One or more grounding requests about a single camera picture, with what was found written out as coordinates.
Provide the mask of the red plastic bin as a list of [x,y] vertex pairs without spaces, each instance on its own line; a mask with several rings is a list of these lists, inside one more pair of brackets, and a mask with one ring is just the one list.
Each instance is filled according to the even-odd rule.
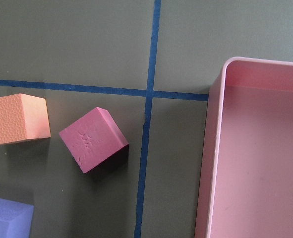
[[197,238],[293,238],[293,62],[230,58],[209,91]]

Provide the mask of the magenta foam block upper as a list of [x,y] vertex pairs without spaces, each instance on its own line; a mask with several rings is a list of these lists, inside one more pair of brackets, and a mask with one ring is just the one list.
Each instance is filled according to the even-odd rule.
[[109,111],[100,107],[60,131],[59,136],[84,174],[129,145]]

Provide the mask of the purple foam block right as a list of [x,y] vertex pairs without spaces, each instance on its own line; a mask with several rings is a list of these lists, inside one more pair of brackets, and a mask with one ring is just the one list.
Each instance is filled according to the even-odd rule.
[[0,198],[0,238],[28,238],[34,206]]

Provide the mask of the orange foam block right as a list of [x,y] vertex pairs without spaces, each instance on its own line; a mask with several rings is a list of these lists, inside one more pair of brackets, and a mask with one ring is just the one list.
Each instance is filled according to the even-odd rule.
[[0,97],[0,145],[50,137],[44,98],[21,93]]

